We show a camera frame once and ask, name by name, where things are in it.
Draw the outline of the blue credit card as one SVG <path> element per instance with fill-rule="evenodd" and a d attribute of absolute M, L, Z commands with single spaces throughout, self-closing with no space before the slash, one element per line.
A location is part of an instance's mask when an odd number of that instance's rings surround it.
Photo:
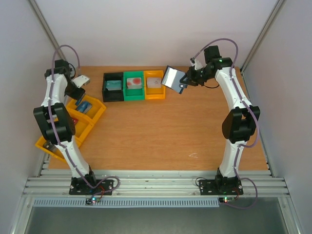
<path fill-rule="evenodd" d="M 80 103 L 82 102 L 82 100 L 83 100 L 83 97 L 81 97 L 80 99 L 78 99 L 78 100 L 75 102 L 75 105 L 76 105 L 76 106 L 79 106 Z"/>

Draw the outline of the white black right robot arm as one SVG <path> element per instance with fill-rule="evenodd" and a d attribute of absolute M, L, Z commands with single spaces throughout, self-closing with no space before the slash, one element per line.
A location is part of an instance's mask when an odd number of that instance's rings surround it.
<path fill-rule="evenodd" d="M 196 61 L 180 79 L 182 88 L 204 86 L 215 79 L 222 89 L 228 104 L 229 113 L 222 123 L 222 134 L 226 139 L 226 147 L 221 165 L 214 179 L 202 179 L 199 182 L 201 194 L 232 195 L 243 194 L 241 180 L 237 175 L 243 148 L 258 127 L 260 109 L 253 106 L 244 94 L 233 67 L 231 58 L 223 58 L 218 46 L 208 46 L 204 50 L 206 66 L 197 68 Z"/>

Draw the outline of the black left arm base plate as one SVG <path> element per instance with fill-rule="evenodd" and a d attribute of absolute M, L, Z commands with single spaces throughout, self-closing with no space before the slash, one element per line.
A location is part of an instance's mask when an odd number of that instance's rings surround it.
<path fill-rule="evenodd" d="M 114 181 L 112 179 L 106 179 L 101 182 L 96 188 L 91 188 L 87 185 L 87 183 L 82 178 L 72 178 L 69 195 L 93 195 L 95 193 L 102 194 L 104 191 L 104 195 L 111 195 L 112 192 L 106 192 L 113 188 Z"/>

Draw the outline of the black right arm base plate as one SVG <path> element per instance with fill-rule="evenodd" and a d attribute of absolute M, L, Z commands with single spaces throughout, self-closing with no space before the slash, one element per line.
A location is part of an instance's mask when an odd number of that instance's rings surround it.
<path fill-rule="evenodd" d="M 230 180 L 201 179 L 199 180 L 199 190 L 201 195 L 244 194 L 241 181 L 236 177 Z"/>

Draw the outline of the blue zip card holder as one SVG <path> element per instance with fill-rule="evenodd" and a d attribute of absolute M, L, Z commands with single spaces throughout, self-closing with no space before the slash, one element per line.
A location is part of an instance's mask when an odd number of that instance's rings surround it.
<path fill-rule="evenodd" d="M 167 66 L 165 69 L 161 84 L 167 88 L 174 90 L 175 92 L 179 94 L 182 94 L 184 88 L 180 88 L 179 81 L 185 74 L 186 73 L 176 68 Z"/>

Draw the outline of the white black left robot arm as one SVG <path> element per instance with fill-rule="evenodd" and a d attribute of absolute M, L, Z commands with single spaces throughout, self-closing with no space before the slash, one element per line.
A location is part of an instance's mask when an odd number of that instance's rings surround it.
<path fill-rule="evenodd" d="M 34 108 L 33 114 L 43 138 L 63 154 L 70 166 L 71 191 L 93 194 L 98 189 L 98 181 L 77 146 L 74 121 L 64 104 L 66 96 L 82 100 L 85 90 L 81 86 L 90 79 L 84 75 L 72 78 L 70 63 L 63 59 L 53 62 L 53 66 L 44 74 L 45 97 L 40 107 Z"/>

